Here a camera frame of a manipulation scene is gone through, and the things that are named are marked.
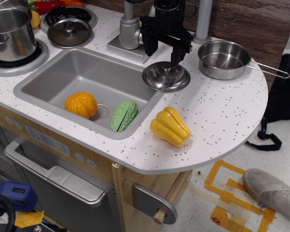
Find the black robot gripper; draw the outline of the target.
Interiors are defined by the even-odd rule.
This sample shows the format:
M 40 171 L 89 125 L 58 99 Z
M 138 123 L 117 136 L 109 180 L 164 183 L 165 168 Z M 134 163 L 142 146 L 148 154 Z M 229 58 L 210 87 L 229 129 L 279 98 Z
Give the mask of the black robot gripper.
M 142 16 L 141 34 L 145 53 L 152 56 L 158 42 L 173 47 L 171 66 L 176 67 L 192 49 L 192 35 L 184 28 L 186 2 L 184 0 L 155 0 L 154 16 Z

